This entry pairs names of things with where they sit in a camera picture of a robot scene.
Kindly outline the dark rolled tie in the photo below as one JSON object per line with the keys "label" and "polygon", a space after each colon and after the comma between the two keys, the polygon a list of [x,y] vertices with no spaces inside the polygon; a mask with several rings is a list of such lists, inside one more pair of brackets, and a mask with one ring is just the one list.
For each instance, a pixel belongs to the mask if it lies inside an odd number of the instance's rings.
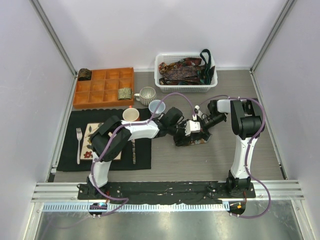
{"label": "dark rolled tie", "polygon": [[78,72],[78,81],[90,81],[92,78],[92,71],[87,68],[81,68]]}

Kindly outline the frosted blue footed cup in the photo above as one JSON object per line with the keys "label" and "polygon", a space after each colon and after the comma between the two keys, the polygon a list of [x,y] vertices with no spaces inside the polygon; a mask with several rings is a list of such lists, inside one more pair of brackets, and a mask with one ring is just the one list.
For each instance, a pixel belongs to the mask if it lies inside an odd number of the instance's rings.
{"label": "frosted blue footed cup", "polygon": [[159,117],[162,113],[164,113],[166,109],[166,104],[164,102],[161,102],[160,100],[156,99],[149,103],[148,109],[151,113],[151,115],[154,118]]}

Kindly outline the black scalloped placemat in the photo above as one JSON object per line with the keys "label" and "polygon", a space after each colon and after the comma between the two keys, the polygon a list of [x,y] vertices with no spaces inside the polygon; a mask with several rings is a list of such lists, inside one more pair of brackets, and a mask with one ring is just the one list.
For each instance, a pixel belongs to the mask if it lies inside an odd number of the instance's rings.
{"label": "black scalloped placemat", "polygon": [[[76,128],[86,130],[87,124],[103,123],[115,115],[122,118],[123,109],[87,109],[72,111],[68,120],[67,129],[61,150],[58,171],[81,172],[91,169],[92,161],[83,160],[77,164],[78,140]],[[121,160],[113,161],[111,171],[149,170],[152,167],[152,140],[142,138],[135,140],[135,162],[133,162],[133,145],[128,142],[121,154]]]}

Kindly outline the white plastic basket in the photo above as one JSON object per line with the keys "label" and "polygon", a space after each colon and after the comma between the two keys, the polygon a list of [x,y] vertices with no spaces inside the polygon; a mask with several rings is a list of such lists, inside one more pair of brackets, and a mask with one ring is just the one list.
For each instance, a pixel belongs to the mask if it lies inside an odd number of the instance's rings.
{"label": "white plastic basket", "polygon": [[160,53],[154,61],[154,81],[164,93],[206,93],[218,84],[215,60],[208,49]]}

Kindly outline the square floral ceramic plate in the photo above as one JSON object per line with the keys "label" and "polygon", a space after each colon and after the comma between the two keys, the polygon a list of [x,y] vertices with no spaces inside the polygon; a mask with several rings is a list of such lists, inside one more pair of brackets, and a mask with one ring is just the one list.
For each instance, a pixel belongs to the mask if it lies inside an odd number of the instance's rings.
{"label": "square floral ceramic plate", "polygon": [[81,161],[92,161],[93,160],[93,150],[90,141],[91,135],[102,125],[102,122],[88,123],[83,136],[83,143],[80,149]]}

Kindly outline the multicolour patterned tie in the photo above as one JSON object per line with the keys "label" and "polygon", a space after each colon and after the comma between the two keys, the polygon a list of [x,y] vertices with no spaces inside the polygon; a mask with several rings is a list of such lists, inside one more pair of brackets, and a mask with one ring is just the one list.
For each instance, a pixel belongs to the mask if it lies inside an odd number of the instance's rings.
{"label": "multicolour patterned tie", "polygon": [[169,66],[165,62],[161,62],[158,66],[158,71],[161,75],[164,75],[169,69]]}

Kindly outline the green floral rolled tie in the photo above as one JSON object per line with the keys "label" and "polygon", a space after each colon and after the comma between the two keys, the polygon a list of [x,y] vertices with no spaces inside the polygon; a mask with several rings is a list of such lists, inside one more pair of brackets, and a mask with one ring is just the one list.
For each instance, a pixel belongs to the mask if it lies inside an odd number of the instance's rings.
{"label": "green floral rolled tie", "polygon": [[132,89],[130,87],[123,87],[118,89],[118,100],[131,100],[132,99]]}

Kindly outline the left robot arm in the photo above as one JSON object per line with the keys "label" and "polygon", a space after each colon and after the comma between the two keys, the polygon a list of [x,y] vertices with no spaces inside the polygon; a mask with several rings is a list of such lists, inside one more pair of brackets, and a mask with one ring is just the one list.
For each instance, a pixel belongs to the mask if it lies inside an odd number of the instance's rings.
{"label": "left robot arm", "polygon": [[192,133],[192,120],[181,122],[182,112],[172,107],[160,116],[142,121],[121,120],[109,117],[89,138],[93,161],[87,178],[88,192],[100,200],[107,192],[108,174],[112,161],[123,151],[127,143],[139,139],[156,139],[171,135],[186,140]]}

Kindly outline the aluminium frame rail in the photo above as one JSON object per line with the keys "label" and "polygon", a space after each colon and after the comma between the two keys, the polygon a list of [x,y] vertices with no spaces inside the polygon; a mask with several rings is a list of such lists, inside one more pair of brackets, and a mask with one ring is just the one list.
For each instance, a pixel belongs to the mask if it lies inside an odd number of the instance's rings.
{"label": "aluminium frame rail", "polygon": [[[266,180],[272,200],[304,200],[304,194],[297,180]],[[31,201],[33,203],[75,201],[78,196],[75,182],[38,182]]]}

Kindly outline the orange grey floral tie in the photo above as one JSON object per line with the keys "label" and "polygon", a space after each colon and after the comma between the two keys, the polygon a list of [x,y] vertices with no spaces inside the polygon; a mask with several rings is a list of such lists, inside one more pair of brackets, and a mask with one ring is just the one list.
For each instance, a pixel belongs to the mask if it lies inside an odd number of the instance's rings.
{"label": "orange grey floral tie", "polygon": [[190,139],[189,139],[188,145],[193,146],[193,145],[205,144],[210,140],[211,136],[212,136],[211,133],[209,133],[209,134],[201,133],[201,132],[192,133],[189,136]]}

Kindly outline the dark red patterned tie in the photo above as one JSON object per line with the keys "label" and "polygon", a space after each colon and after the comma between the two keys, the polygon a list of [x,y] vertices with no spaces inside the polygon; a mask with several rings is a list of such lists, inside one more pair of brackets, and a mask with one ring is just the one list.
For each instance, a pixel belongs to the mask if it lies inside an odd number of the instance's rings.
{"label": "dark red patterned tie", "polygon": [[202,59],[198,57],[187,57],[183,59],[184,66],[200,66]]}

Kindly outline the grey ribbed ceramic mug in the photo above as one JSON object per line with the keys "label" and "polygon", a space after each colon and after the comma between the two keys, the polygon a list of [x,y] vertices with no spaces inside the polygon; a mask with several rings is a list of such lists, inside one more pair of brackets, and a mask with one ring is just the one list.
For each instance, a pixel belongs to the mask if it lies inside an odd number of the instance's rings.
{"label": "grey ribbed ceramic mug", "polygon": [[152,87],[144,87],[139,93],[133,95],[133,98],[144,106],[148,106],[152,101],[157,99],[156,90]]}

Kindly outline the orange ceramic mug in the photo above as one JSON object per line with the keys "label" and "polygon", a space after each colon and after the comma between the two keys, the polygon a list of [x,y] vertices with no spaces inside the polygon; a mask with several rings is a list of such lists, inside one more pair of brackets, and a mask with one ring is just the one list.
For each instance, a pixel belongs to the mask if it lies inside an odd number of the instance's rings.
{"label": "orange ceramic mug", "polygon": [[135,122],[140,120],[140,113],[136,108],[130,107],[123,111],[122,118],[127,122]]}

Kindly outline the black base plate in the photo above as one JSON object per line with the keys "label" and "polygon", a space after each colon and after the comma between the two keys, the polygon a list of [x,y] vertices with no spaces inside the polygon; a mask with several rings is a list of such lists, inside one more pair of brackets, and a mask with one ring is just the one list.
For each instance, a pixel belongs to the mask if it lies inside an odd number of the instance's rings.
{"label": "black base plate", "polygon": [[90,182],[77,184],[79,200],[106,200],[130,205],[217,204],[222,199],[253,199],[254,185],[229,190],[223,181],[108,182],[97,190]]}

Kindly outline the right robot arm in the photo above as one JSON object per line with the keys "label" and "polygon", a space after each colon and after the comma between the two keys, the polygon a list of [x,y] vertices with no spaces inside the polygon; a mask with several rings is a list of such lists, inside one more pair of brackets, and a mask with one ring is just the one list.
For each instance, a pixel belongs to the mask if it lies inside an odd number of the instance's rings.
{"label": "right robot arm", "polygon": [[250,167],[255,144],[260,133],[265,129],[266,113],[255,98],[228,98],[211,100],[208,104],[210,115],[199,115],[199,107],[194,109],[191,120],[186,122],[185,136],[191,137],[191,142],[204,140],[209,128],[227,120],[230,115],[232,132],[236,145],[233,164],[225,182],[226,193],[233,198],[248,192],[251,187]]}

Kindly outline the dark green tie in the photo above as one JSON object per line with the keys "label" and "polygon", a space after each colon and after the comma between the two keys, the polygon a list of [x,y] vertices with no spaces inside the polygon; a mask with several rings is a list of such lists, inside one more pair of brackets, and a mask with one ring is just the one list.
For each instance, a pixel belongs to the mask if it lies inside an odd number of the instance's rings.
{"label": "dark green tie", "polygon": [[211,52],[208,49],[203,49],[199,55],[204,61],[204,67],[199,74],[200,82],[204,85],[210,85],[215,71],[215,66],[212,66]]}

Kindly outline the silver fork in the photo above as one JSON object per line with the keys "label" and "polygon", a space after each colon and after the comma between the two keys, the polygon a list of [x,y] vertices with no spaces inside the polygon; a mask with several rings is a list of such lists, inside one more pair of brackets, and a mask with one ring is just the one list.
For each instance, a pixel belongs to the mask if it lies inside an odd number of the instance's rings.
{"label": "silver fork", "polygon": [[76,128],[76,138],[78,141],[77,144],[77,155],[76,155],[76,163],[79,165],[80,164],[80,145],[81,145],[81,140],[83,137],[83,133],[80,127]]}

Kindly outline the dark paisley tie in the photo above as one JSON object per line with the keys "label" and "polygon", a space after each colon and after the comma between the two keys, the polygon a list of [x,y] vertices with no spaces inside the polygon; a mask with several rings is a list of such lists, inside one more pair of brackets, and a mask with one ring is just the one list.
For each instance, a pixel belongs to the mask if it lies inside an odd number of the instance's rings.
{"label": "dark paisley tie", "polygon": [[185,66],[183,64],[169,64],[168,71],[161,75],[160,85],[199,85],[201,66]]}

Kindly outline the orange wooden divided tray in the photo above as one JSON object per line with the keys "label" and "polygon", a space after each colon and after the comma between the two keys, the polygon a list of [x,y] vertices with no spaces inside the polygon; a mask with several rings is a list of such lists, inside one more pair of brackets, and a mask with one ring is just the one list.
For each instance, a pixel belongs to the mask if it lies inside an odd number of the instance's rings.
{"label": "orange wooden divided tray", "polygon": [[[134,104],[134,68],[94,69],[91,80],[77,81],[73,97],[75,109],[98,109]],[[131,88],[132,99],[118,100],[118,89]]]}

